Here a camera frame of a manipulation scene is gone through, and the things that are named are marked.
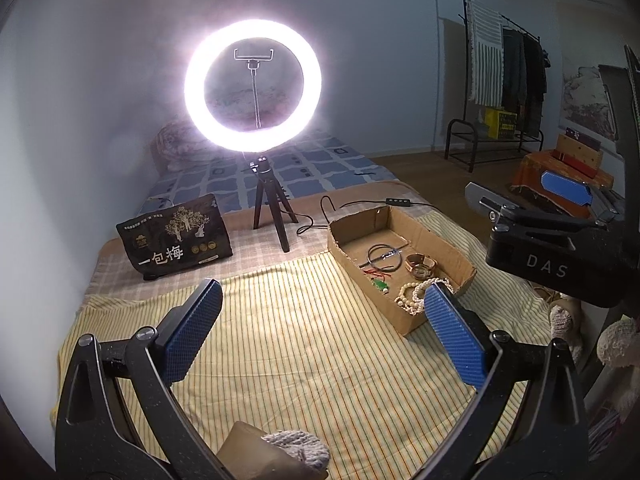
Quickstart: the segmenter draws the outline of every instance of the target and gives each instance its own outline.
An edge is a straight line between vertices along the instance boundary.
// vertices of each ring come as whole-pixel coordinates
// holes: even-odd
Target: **knitted fabric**
[[[575,329],[571,313],[563,307],[555,305],[549,313],[549,322],[551,323],[551,337],[564,339],[569,345],[574,362],[576,362],[582,354],[582,339],[580,331]]]
[[[329,465],[329,448],[318,437],[306,431],[279,431],[267,434],[262,439],[317,471],[324,471]]]
[[[632,319],[621,319],[600,334],[598,358],[613,368],[640,366],[640,333]]]

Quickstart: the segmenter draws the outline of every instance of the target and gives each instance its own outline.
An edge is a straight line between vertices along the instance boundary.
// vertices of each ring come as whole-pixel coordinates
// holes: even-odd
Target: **jewelry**
[[[438,265],[433,258],[424,254],[409,254],[404,261],[404,266],[414,278],[418,280],[426,280],[433,276],[433,271]]]
[[[374,258],[373,260],[371,259],[371,253],[373,253],[373,251],[378,250],[378,249],[391,249],[388,253],[383,254],[382,256],[379,256],[377,258]],[[402,266],[402,254],[400,254],[402,248],[396,249],[395,247],[389,245],[389,244],[375,244],[373,246],[371,246],[369,248],[369,251],[367,251],[367,263],[364,264],[364,266],[366,266],[367,264],[369,264],[371,267],[373,267],[376,270],[379,270],[380,272],[395,272],[396,270],[398,270],[401,266]],[[398,264],[395,266],[389,266],[389,267],[378,267],[374,262],[378,261],[378,260],[383,260],[385,258],[388,258],[390,256],[395,256],[397,255],[400,258],[400,261],[398,261]]]
[[[378,288],[380,292],[382,292],[383,294],[388,294],[389,286],[385,282],[377,278],[373,278],[371,281]]]
[[[418,280],[426,280],[427,278],[430,278],[431,275],[433,274],[433,271],[429,270],[423,264],[414,265],[410,272],[412,276],[414,278],[417,278]]]
[[[453,294],[453,287],[448,278],[430,278],[425,280],[422,283],[406,283],[402,287],[400,287],[400,293],[396,298],[395,302],[398,306],[404,308],[409,314],[414,316],[415,314],[420,314],[424,312],[424,293],[427,288],[429,288],[434,283],[444,283],[444,285],[449,289],[449,291]],[[414,288],[411,299],[408,300],[404,294],[408,288]]]
[[[415,301],[408,300],[404,294],[408,288],[417,287],[419,285],[420,283],[405,283],[402,287],[400,287],[400,293],[395,299],[396,304],[404,308],[409,314],[418,314],[420,310]]]

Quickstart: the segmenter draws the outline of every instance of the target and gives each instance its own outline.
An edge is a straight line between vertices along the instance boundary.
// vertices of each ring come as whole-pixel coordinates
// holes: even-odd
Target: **black cord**
[[[356,200],[354,202],[347,202],[346,204],[342,204],[340,206],[340,209],[342,209],[343,207],[347,207],[348,205],[355,205],[355,204],[386,204],[386,200]],[[426,204],[424,202],[411,202],[410,205],[425,205],[427,207],[433,207],[436,211],[440,211],[442,213],[442,209],[434,206],[433,204]]]
[[[322,224],[316,224],[316,222],[314,221],[314,218],[310,215],[305,215],[304,213],[295,213],[295,216],[303,216],[305,218],[309,218],[309,220],[311,220],[311,224],[307,224],[307,225],[303,225],[300,226],[299,228],[296,229],[296,234],[298,236],[306,233],[307,231],[309,231],[309,229],[328,229],[329,228],[329,217],[326,215],[326,211],[324,210],[324,204],[323,204],[323,200],[327,198],[329,199],[329,203],[331,204],[331,207],[333,208],[333,210],[335,211],[335,205],[334,205],[334,201],[331,200],[331,197],[329,195],[322,195],[322,197],[320,198],[320,210],[322,211],[322,216],[324,216],[324,220],[326,221],[326,225],[322,225]],[[285,214],[289,214],[288,211],[283,211],[282,209],[280,210],[280,212],[285,213]]]
[[[322,216],[324,216],[324,220],[326,221],[326,225],[322,225],[322,224],[316,224],[316,222],[314,221],[314,218],[310,215],[306,215],[304,213],[296,213],[294,212],[293,214],[295,216],[303,216],[305,218],[309,218],[309,220],[311,220],[310,224],[307,225],[303,225],[299,228],[296,229],[296,234],[298,236],[303,235],[304,233],[306,233],[307,231],[309,231],[309,229],[328,229],[329,228],[329,217],[326,215],[326,211],[324,210],[324,203],[323,200],[327,198],[329,199],[329,203],[331,204],[331,207],[334,211],[337,211],[337,209],[335,208],[334,205],[334,201],[331,200],[331,197],[329,195],[322,195],[320,198],[320,210],[322,211]],[[386,200],[355,200],[354,202],[347,202],[346,204],[342,204],[340,206],[340,209],[342,209],[343,207],[347,207],[350,205],[355,205],[355,204],[386,204]],[[431,204],[425,204],[424,202],[411,202],[411,205],[425,205],[428,207],[433,207],[434,209],[436,209],[437,211],[440,211],[442,213],[442,211],[440,209],[438,209],[436,206],[431,205]],[[289,214],[288,211],[283,211],[282,209],[280,210],[281,213],[284,214]]]
[[[342,204],[340,206],[340,209],[342,209],[343,207],[347,207],[348,205],[355,205],[355,204],[386,204],[386,201],[384,201],[384,200],[356,200],[355,202],[347,202],[346,204]]]

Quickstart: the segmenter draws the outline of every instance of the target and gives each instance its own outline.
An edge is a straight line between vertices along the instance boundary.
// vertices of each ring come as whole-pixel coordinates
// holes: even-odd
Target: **ring light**
[[[300,63],[303,77],[302,97],[293,113],[282,123],[252,132],[236,132],[220,124],[205,101],[205,80],[216,58],[230,45],[250,38],[267,38],[287,47]],[[316,111],[322,76],[318,58],[297,32],[267,20],[245,20],[221,28],[196,49],[184,81],[184,99],[196,127],[209,140],[238,152],[264,152],[299,134]]]

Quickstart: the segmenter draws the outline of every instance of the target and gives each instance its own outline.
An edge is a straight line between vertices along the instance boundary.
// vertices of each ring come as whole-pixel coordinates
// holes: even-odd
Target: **bracelet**
[[[438,265],[433,258],[424,254],[409,254],[404,261],[404,266],[414,278],[418,280],[426,280],[433,276],[433,271]]]
[[[449,289],[449,291],[453,294],[453,287],[448,278],[430,278],[425,280],[422,283],[406,283],[402,287],[400,287],[400,293],[398,297],[394,300],[398,306],[404,308],[409,314],[415,315],[424,312],[424,293],[427,288],[429,288],[434,283],[444,283],[444,285]],[[405,297],[405,292],[408,288],[414,288],[412,293],[412,297],[408,300]]]
[[[396,266],[389,266],[389,267],[376,266],[376,264],[374,264],[371,261],[371,253],[378,249],[391,249],[391,251],[389,251],[387,254],[383,254],[383,258],[386,256],[394,256],[395,254],[397,254],[398,257],[400,258],[400,261]],[[398,249],[396,249],[395,247],[389,244],[375,244],[369,248],[369,251],[367,251],[367,261],[371,267],[373,267],[376,270],[379,270],[380,272],[395,272],[402,266],[402,254],[400,254],[400,251]]]

